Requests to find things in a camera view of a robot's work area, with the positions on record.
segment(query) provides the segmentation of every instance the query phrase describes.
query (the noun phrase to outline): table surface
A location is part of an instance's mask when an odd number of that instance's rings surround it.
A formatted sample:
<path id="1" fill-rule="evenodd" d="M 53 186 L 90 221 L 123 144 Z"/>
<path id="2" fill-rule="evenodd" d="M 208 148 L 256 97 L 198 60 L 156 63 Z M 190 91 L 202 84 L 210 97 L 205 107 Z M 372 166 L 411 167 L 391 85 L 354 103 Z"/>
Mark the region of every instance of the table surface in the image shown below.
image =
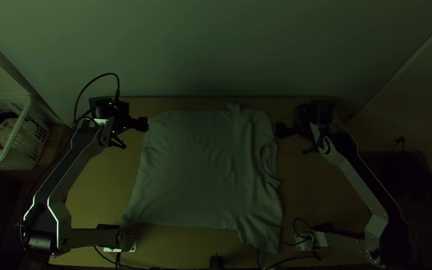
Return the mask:
<path id="1" fill-rule="evenodd" d="M 293 108 L 307 103 L 310 97 L 297 98 L 122 98 L 129 102 L 130 115 L 153 117 L 161 112 L 224 110 L 227 104 L 264 110 L 274 129 L 276 121 L 291 125 Z M 93 157 L 69 191 L 66 206 L 73 228 L 95 228 L 97 224 L 122 224 L 138 174 L 144 133 L 128 130 L 120 135 L 125 150 L 110 147 Z M 294 242 L 292 222 L 303 218 L 311 225 L 333 223 L 345 230 L 363 231 L 370 213 L 357 192 L 337 167 L 317 153 L 304 155 L 310 143 L 299 136 L 277 140 L 277 174 L 281 185 L 278 193 L 283 205 L 281 239 Z M 121 263 L 134 267 L 199 269 L 209 267 L 214 254 L 224 256 L 226 268 L 256 268 L 256 249 L 242 244 L 234 230 L 138 225 L 135 252 L 125 252 Z M 105 252 L 111 260 L 115 253 Z M 307 255 L 293 246 L 280 247 L 279 254 L 260 252 L 262 267 L 288 257 Z M 360 255 L 341 250 L 321 251 L 321 260 L 293 260 L 285 266 L 327 266 L 364 264 Z M 51 264 L 113 267 L 92 247 L 72 249 Z"/>

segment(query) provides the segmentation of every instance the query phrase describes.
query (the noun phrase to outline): white laundry basket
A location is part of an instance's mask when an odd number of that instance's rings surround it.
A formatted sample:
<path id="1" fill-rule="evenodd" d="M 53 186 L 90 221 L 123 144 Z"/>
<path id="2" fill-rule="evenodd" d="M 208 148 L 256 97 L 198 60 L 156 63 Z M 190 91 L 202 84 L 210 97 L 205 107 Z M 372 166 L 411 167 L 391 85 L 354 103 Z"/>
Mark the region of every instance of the white laundry basket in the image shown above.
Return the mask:
<path id="1" fill-rule="evenodd" d="M 0 155 L 0 170 L 30 170 L 38 162 L 50 130 L 30 95 L 0 97 L 0 113 L 19 117 Z"/>

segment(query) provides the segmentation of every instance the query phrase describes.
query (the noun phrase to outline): cable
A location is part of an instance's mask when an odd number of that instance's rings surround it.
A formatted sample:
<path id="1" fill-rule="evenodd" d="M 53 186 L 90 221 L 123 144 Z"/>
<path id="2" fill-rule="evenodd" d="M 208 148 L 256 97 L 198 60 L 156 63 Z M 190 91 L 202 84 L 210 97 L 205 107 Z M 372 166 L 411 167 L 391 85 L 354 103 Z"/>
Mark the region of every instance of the cable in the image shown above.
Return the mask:
<path id="1" fill-rule="evenodd" d="M 118 269 L 117 267 L 120 266 L 120 267 L 126 267 L 126 268 L 137 269 L 137 270 L 147 270 L 146 268 L 133 267 L 133 266 L 129 266 L 129 265 L 121 264 L 121 263 L 116 262 L 116 261 L 112 261 L 112 260 L 106 258 L 103 254 L 101 254 L 101 252 L 100 252 L 96 247 L 94 247 L 94 250 L 95 250 L 95 251 L 99 254 L 99 256 L 101 256 L 103 259 L 105 259 L 106 261 L 108 261 L 108 262 L 114 264 L 114 265 L 116 266 L 116 269 Z"/>
<path id="2" fill-rule="evenodd" d="M 287 262 L 290 262 L 290 261 L 300 260 L 300 259 L 307 259 L 307 258 L 316 258 L 316 256 L 314 256 L 314 255 L 307 255 L 307 256 L 297 256 L 297 257 L 287 258 L 287 259 L 284 259 L 284 260 L 281 260 L 281 261 L 278 261 L 278 262 L 275 262 L 275 263 L 271 264 L 270 266 L 266 267 L 264 270 L 268 270 L 268 269 L 274 268 L 276 266 L 279 266 L 281 264 L 284 264 L 284 263 L 287 263 Z"/>
<path id="3" fill-rule="evenodd" d="M 82 90 L 79 92 L 79 94 L 77 95 L 76 98 L 76 103 L 74 104 L 74 117 L 73 117 L 73 123 L 76 124 L 76 111 L 78 109 L 78 103 L 80 101 L 81 95 L 83 95 L 84 91 L 86 90 L 86 88 L 88 88 L 92 83 L 94 83 L 95 81 L 97 81 L 98 79 L 101 79 L 102 77 L 105 76 L 109 76 L 112 75 L 114 77 L 116 77 L 117 80 L 117 87 L 116 87 L 116 93 L 114 94 L 114 97 L 116 99 L 119 99 L 120 97 L 120 78 L 118 77 L 118 75 L 116 75 L 115 73 L 109 72 L 109 73 L 104 73 L 101 74 L 99 76 L 97 76 L 96 78 L 92 79 L 90 82 L 88 82 L 83 88 Z"/>
<path id="4" fill-rule="evenodd" d="M 120 264 L 120 262 L 121 262 L 121 252 L 118 252 L 116 254 L 116 263 L 114 264 L 114 268 L 116 270 L 118 270 L 118 264 Z"/>
<path id="5" fill-rule="evenodd" d="M 261 264 L 260 264 L 260 249 L 259 248 L 256 248 L 256 262 L 257 262 L 257 268 L 259 270 L 263 270 L 261 268 Z"/>
<path id="6" fill-rule="evenodd" d="M 302 241 L 299 241 L 299 242 L 296 242 L 296 243 L 286 243 L 286 242 L 283 242 L 283 241 L 279 241 L 281 244 L 283 244 L 283 245 L 286 245 L 286 246 L 297 246 L 297 245 L 299 245 L 299 244 L 301 244 L 301 243 L 304 243 L 304 242 L 306 242 L 306 241 L 309 241 L 309 240 L 311 240 L 311 238 L 310 237 L 307 237 L 307 238 L 304 238 L 304 240 L 302 240 Z"/>
<path id="7" fill-rule="evenodd" d="M 396 145 L 391 149 L 391 152 L 393 152 L 396 149 L 396 147 L 398 147 L 398 145 L 400 145 L 400 143 L 402 143 L 401 152 L 404 152 L 405 151 L 405 138 L 404 137 L 399 137 L 399 138 L 396 139 L 395 142 L 396 142 Z"/>

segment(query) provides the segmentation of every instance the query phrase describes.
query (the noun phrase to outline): white t-shirt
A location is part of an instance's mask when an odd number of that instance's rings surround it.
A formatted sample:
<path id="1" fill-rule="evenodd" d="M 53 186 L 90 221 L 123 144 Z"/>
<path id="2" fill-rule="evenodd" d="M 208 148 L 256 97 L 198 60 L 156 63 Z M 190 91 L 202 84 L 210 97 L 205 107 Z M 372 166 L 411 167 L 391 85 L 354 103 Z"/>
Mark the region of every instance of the white t-shirt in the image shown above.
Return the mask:
<path id="1" fill-rule="evenodd" d="M 168 111 L 148 124 L 125 220 L 237 230 L 242 243 L 277 253 L 283 213 L 267 114 L 232 105 Z"/>

